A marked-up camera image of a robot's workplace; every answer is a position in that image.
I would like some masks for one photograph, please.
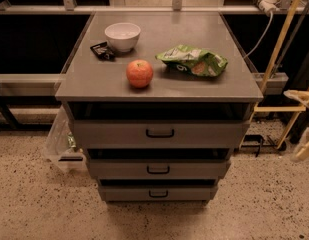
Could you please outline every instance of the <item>drawer front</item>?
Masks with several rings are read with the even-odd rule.
[[[181,201],[211,200],[217,192],[217,186],[205,185],[99,185],[103,201]]]
[[[90,161],[92,177],[101,179],[221,179],[230,162],[206,161]]]
[[[99,123],[76,121],[74,136],[84,148],[236,148],[249,122]]]

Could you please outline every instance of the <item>open drawer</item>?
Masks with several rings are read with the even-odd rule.
[[[103,201],[181,201],[214,198],[215,180],[99,180]]]
[[[237,148],[248,127],[248,121],[75,121],[73,134],[85,148]]]
[[[89,149],[88,169],[101,179],[220,179],[227,149]]]

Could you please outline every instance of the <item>beige floor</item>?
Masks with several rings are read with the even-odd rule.
[[[280,122],[253,123],[274,139]],[[0,240],[309,239],[309,159],[242,148],[208,204],[105,203],[87,173],[46,160],[47,132],[0,132]]]

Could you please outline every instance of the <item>black handle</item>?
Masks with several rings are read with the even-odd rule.
[[[146,129],[146,136],[149,138],[172,138],[174,137],[174,129],[169,134],[151,134],[149,129]]]
[[[157,195],[157,194],[153,195],[151,190],[148,191],[148,195],[152,198],[165,198],[165,197],[168,196],[168,190],[166,190],[165,193],[164,192],[158,192],[158,193],[159,193],[159,195]]]
[[[167,166],[167,168],[166,168],[166,171],[151,171],[150,170],[150,167],[149,166],[147,166],[147,168],[146,168],[146,170],[147,170],[147,173],[148,174],[168,174],[169,172],[170,172],[170,167],[169,166]]]

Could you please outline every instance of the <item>snack bag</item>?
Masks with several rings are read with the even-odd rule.
[[[226,68],[227,59],[205,49],[178,45],[159,53],[156,59],[179,71],[202,77],[216,77]]]

